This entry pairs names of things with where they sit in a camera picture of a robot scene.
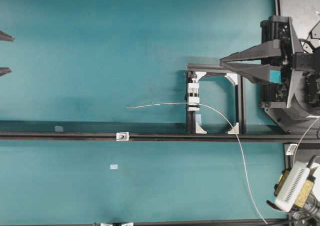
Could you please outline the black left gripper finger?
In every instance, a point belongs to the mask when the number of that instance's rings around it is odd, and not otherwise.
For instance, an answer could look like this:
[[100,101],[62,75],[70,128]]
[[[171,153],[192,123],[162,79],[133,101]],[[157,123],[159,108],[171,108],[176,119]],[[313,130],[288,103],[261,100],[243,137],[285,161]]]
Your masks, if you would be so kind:
[[0,67],[0,76],[4,76],[8,73],[11,73],[12,70],[10,68],[6,68],[6,67]]
[[7,41],[7,42],[14,42],[15,41],[15,39],[12,36],[4,33],[3,31],[0,31],[0,40]]

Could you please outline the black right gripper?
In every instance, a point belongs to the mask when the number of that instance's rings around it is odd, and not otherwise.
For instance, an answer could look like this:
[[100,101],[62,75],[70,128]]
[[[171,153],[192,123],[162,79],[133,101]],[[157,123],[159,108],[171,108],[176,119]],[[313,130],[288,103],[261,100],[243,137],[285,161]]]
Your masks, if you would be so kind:
[[[261,101],[287,103],[293,55],[300,42],[291,17],[273,15],[260,23],[262,43],[221,58],[220,65],[261,86]],[[261,64],[229,63],[260,60]]]

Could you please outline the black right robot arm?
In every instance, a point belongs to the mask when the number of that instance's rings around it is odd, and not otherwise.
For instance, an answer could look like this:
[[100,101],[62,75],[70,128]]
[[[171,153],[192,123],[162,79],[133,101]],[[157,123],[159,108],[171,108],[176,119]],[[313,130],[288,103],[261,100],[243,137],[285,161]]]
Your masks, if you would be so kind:
[[291,17],[261,21],[261,43],[220,60],[220,65],[260,85],[260,106],[301,119],[320,113],[320,49],[298,38]]

